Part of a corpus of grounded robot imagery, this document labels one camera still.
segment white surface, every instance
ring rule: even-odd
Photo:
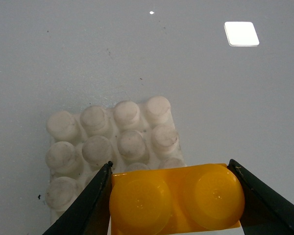
[[[259,45],[257,33],[252,22],[225,22],[224,29],[231,46],[252,47]]]
[[[259,46],[231,47],[231,21]],[[294,1],[0,1],[0,235],[49,226],[52,113],[153,95],[187,165],[234,158],[294,203]]]

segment toy building block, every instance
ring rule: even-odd
[[[168,235],[239,227],[245,199],[226,164],[112,175],[111,235]]]
[[[113,173],[186,166],[171,105],[162,96],[107,109],[93,105],[81,114],[59,111],[48,119],[47,131],[52,139],[46,153],[51,223],[109,161]]]

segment white lego stud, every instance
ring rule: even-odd
[[[72,114],[59,111],[48,119],[47,131],[58,141],[72,141],[79,134],[79,127]]]
[[[81,163],[75,147],[65,141],[53,144],[46,153],[46,164],[55,172],[66,174],[74,171]]]
[[[140,132],[124,131],[118,140],[118,150],[124,159],[133,162],[141,161],[146,156],[146,144]]]
[[[84,143],[82,155],[91,166],[100,169],[105,163],[113,161],[114,151],[109,139],[92,136]]]
[[[103,135],[109,129],[109,118],[104,108],[90,106],[80,115],[80,123],[88,136]]]
[[[171,153],[179,143],[178,133],[173,126],[158,125],[151,134],[151,142],[160,153]]]
[[[82,192],[78,182],[69,177],[53,180],[46,191],[46,203],[56,212],[66,211]]]
[[[255,47],[259,40],[252,22],[225,22],[224,29],[233,47]]]
[[[122,101],[115,106],[113,117],[121,129],[135,128],[139,124],[140,109],[132,101]]]
[[[159,164],[159,169],[179,168],[185,166],[186,164],[182,159],[169,158]]]
[[[146,104],[146,118],[153,124],[165,123],[171,114],[171,105],[163,96],[154,96]]]
[[[150,168],[144,163],[132,163],[125,169],[125,172],[135,171],[135,170],[150,170]]]

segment yellow lego stud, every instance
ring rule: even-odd
[[[225,164],[114,174],[112,235],[167,235],[239,227],[245,200]]]
[[[113,188],[110,213],[124,234],[155,235],[172,213],[170,190],[156,174],[125,175]]]
[[[184,203],[197,224],[209,230],[221,230],[241,218],[245,205],[242,186],[226,167],[201,165],[184,182]]]

